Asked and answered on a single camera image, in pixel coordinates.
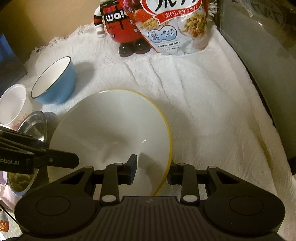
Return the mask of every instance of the white towel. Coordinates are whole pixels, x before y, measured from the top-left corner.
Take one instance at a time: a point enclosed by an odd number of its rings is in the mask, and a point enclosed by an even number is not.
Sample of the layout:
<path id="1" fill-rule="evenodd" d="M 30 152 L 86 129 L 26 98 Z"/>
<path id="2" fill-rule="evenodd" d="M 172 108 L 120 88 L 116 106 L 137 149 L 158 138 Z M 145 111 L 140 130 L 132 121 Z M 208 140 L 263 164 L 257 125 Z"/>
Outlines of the white towel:
<path id="1" fill-rule="evenodd" d="M 118 43 L 109 36 L 98 39 L 92 25 L 80 27 L 66 40 L 55 38 L 34 51 L 20 83 L 31 91 L 50 64 L 71 56 L 78 76 L 70 99 L 62 105 L 33 104 L 35 110 L 52 111 L 60 118 L 99 91 L 142 93 L 169 123 L 175 162 L 197 169 L 218 166 L 277 195 L 286 208 L 279 234 L 296 240 L 296 181 L 279 135 L 234 50 L 215 26 L 211 35 L 208 46 L 195 54 L 162 56 L 151 50 L 120 58 Z M 179 190 L 165 184 L 160 194 L 179 195 Z"/>
<path id="2" fill-rule="evenodd" d="M 10 186 L 6 185 L 0 187 L 0 199 L 14 211 L 16 203 L 21 199 L 21 197 L 14 195 L 11 191 Z"/>

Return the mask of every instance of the plastic container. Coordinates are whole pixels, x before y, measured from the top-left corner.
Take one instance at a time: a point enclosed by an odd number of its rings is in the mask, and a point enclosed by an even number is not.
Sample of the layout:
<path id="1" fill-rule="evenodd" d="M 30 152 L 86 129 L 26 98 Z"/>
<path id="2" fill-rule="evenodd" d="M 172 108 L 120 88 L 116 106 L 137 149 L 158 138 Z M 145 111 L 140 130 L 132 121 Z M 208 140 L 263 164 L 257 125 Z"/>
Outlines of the plastic container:
<path id="1" fill-rule="evenodd" d="M 4 187 L 7 183 L 7 172 L 0 171 L 0 186 Z"/>
<path id="2" fill-rule="evenodd" d="M 0 125 L 17 130 L 33 111 L 27 90 L 22 84 L 8 88 L 0 98 Z"/>

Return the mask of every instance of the black plastic part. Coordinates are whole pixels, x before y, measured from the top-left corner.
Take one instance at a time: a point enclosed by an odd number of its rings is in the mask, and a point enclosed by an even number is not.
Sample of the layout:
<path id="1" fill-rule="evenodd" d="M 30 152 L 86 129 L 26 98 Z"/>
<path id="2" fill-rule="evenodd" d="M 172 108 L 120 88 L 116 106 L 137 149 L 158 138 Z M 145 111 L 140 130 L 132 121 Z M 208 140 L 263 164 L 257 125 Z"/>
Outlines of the black plastic part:
<path id="1" fill-rule="evenodd" d="M 120 202 L 118 185 L 131 184 L 136 167 L 136 155 L 106 170 L 85 167 L 23 197 L 15 208 L 24 232 L 18 240 L 282 240 L 275 233 L 285 215 L 280 199 L 217 167 L 201 171 L 172 162 L 168 182 L 182 185 L 180 202 Z M 100 201 L 91 198 L 97 183 L 103 183 Z M 205 183 L 207 200 L 200 201 L 198 183 Z"/>
<path id="2" fill-rule="evenodd" d="M 119 45 L 119 55 L 120 57 L 128 57 L 132 54 L 134 54 L 134 48 L 133 48 L 133 43 L 121 43 Z"/>
<path id="3" fill-rule="evenodd" d="M 206 217 L 218 228 L 236 235 L 277 232 L 285 207 L 275 195 L 220 168 L 207 168 Z"/>
<path id="4" fill-rule="evenodd" d="M 24 234 L 18 241 L 54 241 Z M 201 210 L 176 197 L 124 197 L 102 207 L 95 219 L 59 241 L 283 241 L 275 233 L 263 237 L 232 236 L 215 228 Z"/>
<path id="5" fill-rule="evenodd" d="M 85 192 L 93 170 L 82 168 L 24 196 L 15 207 L 21 230 L 33 236 L 54 237 L 85 226 L 96 211 L 95 201 Z M 80 173 L 77 184 L 68 182 Z"/>
<path id="6" fill-rule="evenodd" d="M 91 222 L 101 206 L 119 203 L 118 179 L 120 184 L 130 185 L 136 170 L 134 154 L 127 163 L 111 164 L 102 171 L 81 168 L 24 196 L 15 207 L 16 220 L 21 230 L 32 236 L 60 237 L 76 232 Z M 100 183 L 101 197 L 112 195 L 114 201 L 92 199 Z"/>
<path id="7" fill-rule="evenodd" d="M 75 168 L 79 158 L 74 153 L 48 149 L 48 143 L 0 126 L 0 170 L 33 174 L 45 166 Z"/>
<path id="8" fill-rule="evenodd" d="M 136 41 L 134 48 L 136 54 L 144 54 L 150 51 L 151 46 L 142 38 Z"/>

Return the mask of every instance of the cereal bag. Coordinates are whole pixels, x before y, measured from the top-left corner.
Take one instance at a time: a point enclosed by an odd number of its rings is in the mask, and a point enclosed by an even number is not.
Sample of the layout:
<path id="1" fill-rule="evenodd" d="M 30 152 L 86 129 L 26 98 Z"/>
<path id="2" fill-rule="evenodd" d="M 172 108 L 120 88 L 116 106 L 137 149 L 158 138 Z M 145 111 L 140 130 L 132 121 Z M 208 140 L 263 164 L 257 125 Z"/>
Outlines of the cereal bag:
<path id="1" fill-rule="evenodd" d="M 119 0 L 159 53 L 183 55 L 205 48 L 207 0 Z"/>

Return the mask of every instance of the stainless steel bowl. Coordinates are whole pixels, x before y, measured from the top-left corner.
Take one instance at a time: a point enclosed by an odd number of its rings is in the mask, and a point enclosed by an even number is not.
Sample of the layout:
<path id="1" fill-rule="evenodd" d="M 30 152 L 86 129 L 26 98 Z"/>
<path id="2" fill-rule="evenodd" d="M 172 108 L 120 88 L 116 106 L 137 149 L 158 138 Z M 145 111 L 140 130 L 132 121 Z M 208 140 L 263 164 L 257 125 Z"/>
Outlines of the stainless steel bowl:
<path id="1" fill-rule="evenodd" d="M 58 124 L 59 119 L 56 114 L 34 111 L 26 117 L 17 131 L 49 144 Z M 29 189 L 49 183 L 47 167 L 34 169 L 31 175 L 8 172 L 7 179 L 12 192 L 17 196 L 24 195 Z"/>

